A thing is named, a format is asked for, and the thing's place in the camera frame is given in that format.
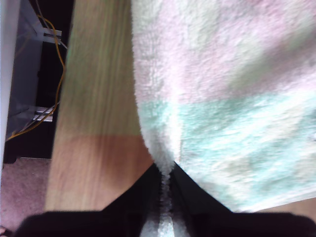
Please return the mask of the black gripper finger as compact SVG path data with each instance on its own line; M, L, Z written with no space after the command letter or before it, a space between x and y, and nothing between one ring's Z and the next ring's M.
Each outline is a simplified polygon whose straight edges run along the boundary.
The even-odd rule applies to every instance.
M171 186L190 214L231 214L221 202L201 188L177 163L170 173Z
M145 173L121 196L102 210L104 214L143 213L160 191L161 173L152 164Z

